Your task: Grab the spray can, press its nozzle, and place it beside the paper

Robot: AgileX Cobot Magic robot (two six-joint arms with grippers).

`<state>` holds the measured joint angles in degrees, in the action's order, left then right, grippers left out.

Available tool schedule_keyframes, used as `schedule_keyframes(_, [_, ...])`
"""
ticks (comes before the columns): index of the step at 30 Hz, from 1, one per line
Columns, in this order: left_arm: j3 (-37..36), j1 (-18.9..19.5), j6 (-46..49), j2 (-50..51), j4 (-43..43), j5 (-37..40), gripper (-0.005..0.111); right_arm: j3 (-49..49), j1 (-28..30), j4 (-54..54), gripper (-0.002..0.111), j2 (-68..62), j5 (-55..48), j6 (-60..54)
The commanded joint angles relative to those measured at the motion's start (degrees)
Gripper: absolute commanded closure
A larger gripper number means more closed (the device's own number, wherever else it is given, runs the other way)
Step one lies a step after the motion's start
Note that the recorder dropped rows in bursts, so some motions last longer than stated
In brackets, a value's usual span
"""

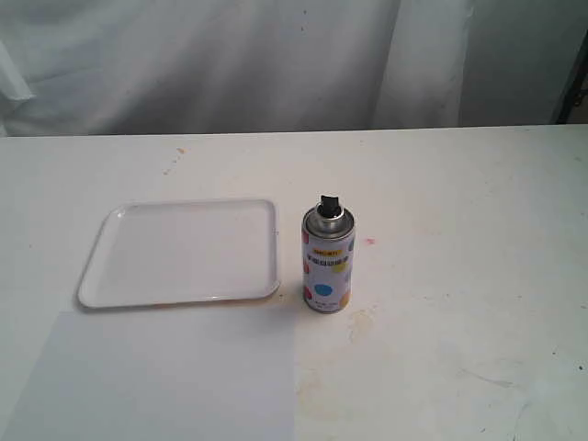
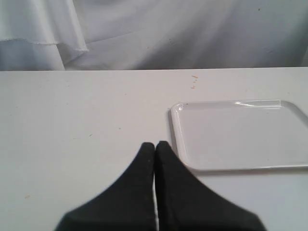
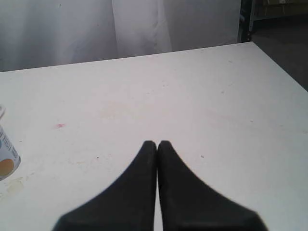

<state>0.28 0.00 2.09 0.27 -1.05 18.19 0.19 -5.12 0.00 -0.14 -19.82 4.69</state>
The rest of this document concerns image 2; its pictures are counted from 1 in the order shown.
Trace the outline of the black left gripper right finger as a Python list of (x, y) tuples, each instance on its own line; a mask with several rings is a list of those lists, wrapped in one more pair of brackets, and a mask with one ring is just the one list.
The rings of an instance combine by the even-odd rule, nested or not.
[(212, 191), (160, 141), (154, 161), (155, 193), (161, 231), (264, 231), (254, 213)]

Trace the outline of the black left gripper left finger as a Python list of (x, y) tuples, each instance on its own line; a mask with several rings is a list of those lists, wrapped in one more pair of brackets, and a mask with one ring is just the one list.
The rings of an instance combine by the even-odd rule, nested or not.
[(123, 174), (104, 192), (66, 213), (58, 231), (154, 231), (154, 154), (144, 142)]

